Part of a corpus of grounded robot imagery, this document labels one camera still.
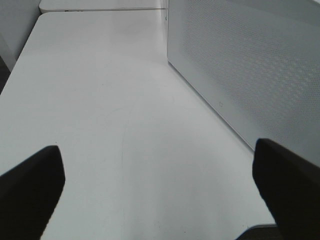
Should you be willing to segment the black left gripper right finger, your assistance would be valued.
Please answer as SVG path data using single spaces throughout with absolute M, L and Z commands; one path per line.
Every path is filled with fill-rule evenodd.
M 252 176 L 285 240 L 320 238 L 320 168 L 280 144 L 257 140 Z

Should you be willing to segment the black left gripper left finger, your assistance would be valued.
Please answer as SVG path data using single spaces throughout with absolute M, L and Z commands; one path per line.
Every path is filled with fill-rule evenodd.
M 39 150 L 0 177 L 0 238 L 39 240 L 59 202 L 66 177 L 58 146 Z

